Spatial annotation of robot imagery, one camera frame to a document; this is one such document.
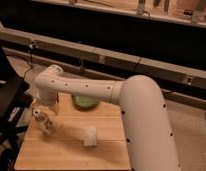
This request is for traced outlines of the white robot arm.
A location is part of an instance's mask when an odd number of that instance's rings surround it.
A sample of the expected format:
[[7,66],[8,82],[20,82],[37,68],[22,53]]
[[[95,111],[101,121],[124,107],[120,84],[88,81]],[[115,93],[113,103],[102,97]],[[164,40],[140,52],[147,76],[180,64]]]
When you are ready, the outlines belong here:
[[181,163],[163,93],[150,77],[123,81],[72,79],[51,65],[35,78],[37,100],[55,104],[58,94],[98,99],[120,107],[130,165],[134,171],[181,171]]

